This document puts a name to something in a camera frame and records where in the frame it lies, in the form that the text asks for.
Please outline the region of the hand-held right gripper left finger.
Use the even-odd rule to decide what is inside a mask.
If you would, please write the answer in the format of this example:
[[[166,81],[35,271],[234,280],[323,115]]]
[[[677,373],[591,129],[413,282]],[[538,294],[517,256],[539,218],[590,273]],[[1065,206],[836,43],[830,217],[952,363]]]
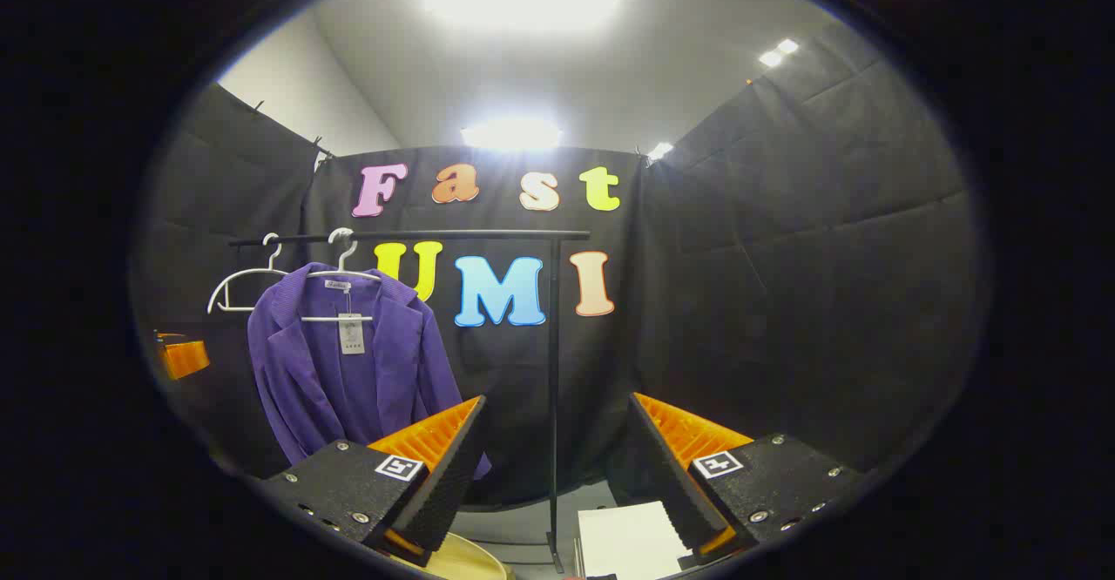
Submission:
[[[377,442],[337,439],[260,482],[283,512],[426,567],[449,534],[487,444],[487,399],[462,402]]]

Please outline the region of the black metal clothes rack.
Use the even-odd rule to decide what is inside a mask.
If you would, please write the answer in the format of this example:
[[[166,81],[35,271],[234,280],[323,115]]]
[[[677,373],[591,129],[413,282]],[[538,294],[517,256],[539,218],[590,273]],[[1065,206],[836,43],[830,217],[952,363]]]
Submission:
[[[565,573],[562,564],[562,557],[558,549],[558,393],[560,393],[560,306],[558,294],[561,290],[560,269],[558,260],[561,258],[562,243],[565,241],[582,241],[591,236],[588,231],[568,230],[521,230],[521,228],[497,228],[496,230],[415,230],[399,232],[374,232],[355,233],[350,228],[334,228],[328,236],[321,234],[302,234],[280,236],[270,233],[260,241],[248,241],[248,239],[236,239],[227,243],[229,246],[270,246],[274,244],[311,244],[321,242],[332,242],[337,238],[345,238],[349,241],[349,246],[345,254],[339,258],[338,265],[343,265],[345,258],[355,253],[358,241],[403,241],[413,239],[414,241],[545,241],[550,250],[549,265],[549,306],[552,318],[547,319],[547,420],[551,434],[551,461],[550,461],[550,487],[549,501],[549,532],[545,533],[545,545],[552,555],[552,566],[559,576]]]

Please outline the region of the black backdrop cloth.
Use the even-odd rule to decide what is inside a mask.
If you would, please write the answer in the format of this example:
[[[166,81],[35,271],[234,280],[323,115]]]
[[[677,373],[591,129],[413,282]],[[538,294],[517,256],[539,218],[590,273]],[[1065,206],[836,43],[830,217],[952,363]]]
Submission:
[[[634,152],[424,146],[329,160],[219,87],[180,120],[151,184],[126,282],[137,321],[204,341],[172,394],[237,468],[290,461],[248,352],[251,313],[212,290],[321,234],[588,231],[562,243],[558,487],[605,481],[644,500],[626,439],[638,392],[738,428],[783,427],[878,468],[956,393],[986,315],[986,242],[952,142],[921,91],[847,25],[710,112],[657,162]],[[545,241],[358,241],[434,311],[463,399],[489,441],[463,500],[494,512],[547,496]]]

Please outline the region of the white hanger with taped hook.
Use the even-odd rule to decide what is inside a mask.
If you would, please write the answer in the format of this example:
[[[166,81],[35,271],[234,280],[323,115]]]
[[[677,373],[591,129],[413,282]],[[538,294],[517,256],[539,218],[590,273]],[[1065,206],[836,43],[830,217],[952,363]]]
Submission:
[[[334,270],[322,270],[316,272],[307,272],[306,279],[321,279],[321,278],[350,278],[350,279],[362,279],[362,280],[374,280],[382,281],[382,278],[375,276],[369,272],[358,272],[348,270],[345,267],[345,261],[347,257],[351,257],[355,251],[357,251],[358,241],[355,238],[355,232],[352,228],[334,228],[334,230],[327,238],[327,243],[334,242],[336,239],[346,239],[349,241],[349,246],[347,250],[340,254],[338,258],[338,264]],[[374,317],[370,315],[304,315],[302,317],[304,322],[330,322],[330,323],[352,323],[352,322],[370,322],[374,321]]]

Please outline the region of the beige laundry hamper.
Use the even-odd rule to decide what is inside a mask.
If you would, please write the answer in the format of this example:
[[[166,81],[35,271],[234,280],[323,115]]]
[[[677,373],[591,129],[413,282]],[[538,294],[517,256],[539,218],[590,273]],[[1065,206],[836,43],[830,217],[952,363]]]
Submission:
[[[432,552],[421,571],[447,580],[517,580],[496,555],[454,533],[446,534],[442,549]]]

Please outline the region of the purple ribbed jacket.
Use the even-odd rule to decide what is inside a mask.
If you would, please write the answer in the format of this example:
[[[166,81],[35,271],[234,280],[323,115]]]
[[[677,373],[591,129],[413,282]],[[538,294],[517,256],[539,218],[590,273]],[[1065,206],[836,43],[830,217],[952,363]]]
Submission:
[[[413,287],[321,278],[307,263],[270,286],[248,317],[256,389],[291,464],[337,439],[377,442],[463,397],[434,311]],[[304,322],[304,315],[370,315],[374,321]]]

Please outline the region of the white flat board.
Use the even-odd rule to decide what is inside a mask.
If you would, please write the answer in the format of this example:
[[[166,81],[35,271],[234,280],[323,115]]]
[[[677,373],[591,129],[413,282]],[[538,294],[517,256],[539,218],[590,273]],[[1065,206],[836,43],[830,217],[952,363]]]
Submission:
[[[578,512],[583,576],[660,580],[681,572],[691,555],[673,531],[661,501]]]

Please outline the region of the white plastic hanger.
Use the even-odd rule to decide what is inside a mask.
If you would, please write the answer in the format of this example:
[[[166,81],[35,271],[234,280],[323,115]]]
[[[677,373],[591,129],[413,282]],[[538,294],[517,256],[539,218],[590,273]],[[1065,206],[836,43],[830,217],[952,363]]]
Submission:
[[[219,308],[222,313],[251,313],[254,310],[254,306],[235,306],[231,302],[231,286],[235,280],[242,279],[244,277],[253,276],[270,276],[270,277],[287,277],[289,273],[281,269],[275,269],[275,261],[279,255],[282,254],[283,243],[281,242],[281,236],[278,233],[268,233],[262,238],[259,246],[274,246],[274,251],[268,255],[266,265],[254,267],[253,269],[243,269],[231,274],[227,274],[220,283],[212,290],[210,294],[209,302],[206,304],[206,313],[211,315],[215,307]]]

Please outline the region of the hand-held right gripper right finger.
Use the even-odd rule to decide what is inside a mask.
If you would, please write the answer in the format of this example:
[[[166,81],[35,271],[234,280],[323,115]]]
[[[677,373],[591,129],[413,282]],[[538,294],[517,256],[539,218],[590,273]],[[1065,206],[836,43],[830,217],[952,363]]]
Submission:
[[[626,441],[646,496],[665,506],[682,563],[717,563],[823,521],[863,468],[783,427],[738,428],[649,396],[626,396]]]

